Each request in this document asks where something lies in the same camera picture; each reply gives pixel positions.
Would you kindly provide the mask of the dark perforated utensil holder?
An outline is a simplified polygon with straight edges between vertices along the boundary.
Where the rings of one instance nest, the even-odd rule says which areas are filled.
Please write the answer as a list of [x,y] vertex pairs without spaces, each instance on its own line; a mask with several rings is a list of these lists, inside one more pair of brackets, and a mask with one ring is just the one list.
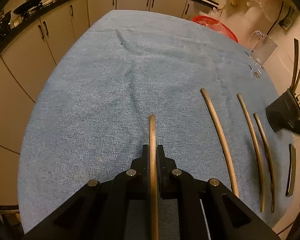
[[300,106],[291,87],[266,107],[266,116],[274,132],[294,127],[300,119]]

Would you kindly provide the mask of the blue towel table cover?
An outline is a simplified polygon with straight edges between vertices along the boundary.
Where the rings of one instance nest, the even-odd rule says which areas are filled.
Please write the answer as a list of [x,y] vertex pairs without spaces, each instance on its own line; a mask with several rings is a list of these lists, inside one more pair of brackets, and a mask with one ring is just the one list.
[[266,107],[278,93],[257,79],[248,51],[199,24],[145,11],[113,10],[93,24],[48,78],[21,147],[18,202],[30,231],[89,179],[113,179],[148,142],[194,178],[229,186],[205,88],[228,142],[239,197],[269,226],[285,195],[292,135],[273,132]]

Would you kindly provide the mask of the wooden chopstick one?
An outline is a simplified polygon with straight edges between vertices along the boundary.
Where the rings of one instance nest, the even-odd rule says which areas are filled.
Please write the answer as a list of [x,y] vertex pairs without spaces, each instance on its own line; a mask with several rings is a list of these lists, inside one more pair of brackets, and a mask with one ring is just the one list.
[[295,83],[296,83],[296,75],[298,72],[298,63],[299,63],[299,41],[294,38],[294,63],[293,63],[293,75],[291,81],[291,89],[295,92]]

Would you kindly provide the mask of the black wok pan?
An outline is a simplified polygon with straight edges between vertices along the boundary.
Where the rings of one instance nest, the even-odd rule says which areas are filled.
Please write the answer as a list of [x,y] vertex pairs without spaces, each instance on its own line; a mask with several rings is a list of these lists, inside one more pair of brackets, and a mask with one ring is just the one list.
[[22,5],[20,5],[19,7],[17,7],[13,11],[13,13],[15,15],[22,15],[22,14],[28,12],[31,8],[38,6],[41,1],[42,0],[28,0],[25,3],[23,3]]

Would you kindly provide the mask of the clear glass pitcher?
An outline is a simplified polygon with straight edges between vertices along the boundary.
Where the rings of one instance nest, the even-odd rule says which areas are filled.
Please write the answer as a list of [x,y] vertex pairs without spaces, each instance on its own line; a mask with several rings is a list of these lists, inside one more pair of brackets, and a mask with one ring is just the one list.
[[265,33],[260,30],[254,31],[249,38],[248,46],[250,58],[263,66],[267,59],[276,50],[277,44]]

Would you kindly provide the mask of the wooden chopstick four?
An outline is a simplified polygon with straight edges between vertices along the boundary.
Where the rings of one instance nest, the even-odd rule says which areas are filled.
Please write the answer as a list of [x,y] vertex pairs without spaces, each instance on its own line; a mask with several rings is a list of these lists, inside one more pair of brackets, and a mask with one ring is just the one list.
[[150,213],[151,239],[159,239],[158,222],[158,180],[156,155],[156,122],[155,115],[149,116],[149,185],[150,185]]

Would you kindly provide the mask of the red plastic basket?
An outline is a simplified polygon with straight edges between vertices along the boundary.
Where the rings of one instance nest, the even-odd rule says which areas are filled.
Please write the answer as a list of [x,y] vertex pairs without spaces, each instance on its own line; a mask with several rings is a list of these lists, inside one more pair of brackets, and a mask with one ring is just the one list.
[[216,20],[209,16],[198,15],[193,18],[193,22],[214,30],[238,43],[236,35],[219,20]]

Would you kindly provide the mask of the small metal clips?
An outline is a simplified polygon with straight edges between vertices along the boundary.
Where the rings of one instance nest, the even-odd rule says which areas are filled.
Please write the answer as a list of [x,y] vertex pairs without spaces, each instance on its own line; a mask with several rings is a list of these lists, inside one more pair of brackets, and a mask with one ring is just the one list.
[[253,73],[253,76],[255,76],[257,79],[260,78],[260,75],[262,74],[261,71],[259,70],[259,65],[258,64],[248,64],[249,69]]

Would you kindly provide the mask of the wooden chopstick five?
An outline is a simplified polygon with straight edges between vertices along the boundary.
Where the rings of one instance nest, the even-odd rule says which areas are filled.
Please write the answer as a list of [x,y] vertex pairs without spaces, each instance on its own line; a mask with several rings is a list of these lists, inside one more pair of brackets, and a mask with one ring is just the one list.
[[238,183],[237,183],[237,178],[236,178],[236,174],[235,174],[235,169],[234,169],[231,153],[229,150],[229,146],[228,146],[223,128],[221,126],[221,122],[219,120],[219,117],[216,113],[216,110],[213,106],[213,103],[210,99],[210,96],[209,96],[207,90],[205,88],[201,88],[200,92],[201,92],[202,97],[204,98],[207,109],[209,110],[209,113],[211,115],[212,121],[214,123],[214,126],[216,128],[216,131],[217,131],[220,143],[221,143],[221,147],[222,147],[222,150],[224,153],[226,165],[227,165],[228,172],[229,172],[229,178],[230,178],[232,192],[234,193],[234,195],[236,197],[239,197],[239,190],[238,190]]

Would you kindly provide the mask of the lower kitchen cabinets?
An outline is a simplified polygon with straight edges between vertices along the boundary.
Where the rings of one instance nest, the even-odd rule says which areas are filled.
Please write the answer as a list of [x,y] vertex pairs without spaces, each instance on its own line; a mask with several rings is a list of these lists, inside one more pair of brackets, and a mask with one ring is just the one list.
[[191,20],[208,0],[59,0],[16,27],[0,45],[0,205],[16,205],[21,144],[47,78],[70,47],[111,10]]

